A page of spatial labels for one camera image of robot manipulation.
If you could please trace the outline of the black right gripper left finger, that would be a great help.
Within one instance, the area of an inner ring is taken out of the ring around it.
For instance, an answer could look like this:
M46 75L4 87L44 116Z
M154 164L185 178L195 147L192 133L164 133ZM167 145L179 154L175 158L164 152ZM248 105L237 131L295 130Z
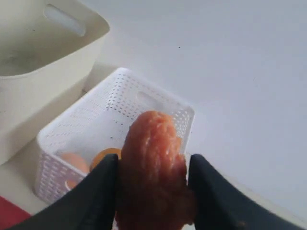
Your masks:
M110 230L118 156L109 154L70 192L18 224L20 230Z

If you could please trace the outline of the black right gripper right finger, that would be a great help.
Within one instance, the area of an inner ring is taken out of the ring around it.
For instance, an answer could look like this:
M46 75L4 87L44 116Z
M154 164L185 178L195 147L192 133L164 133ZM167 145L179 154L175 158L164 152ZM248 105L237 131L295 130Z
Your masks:
M229 183L202 155L189 161L189 188L197 199L197 230L298 230Z

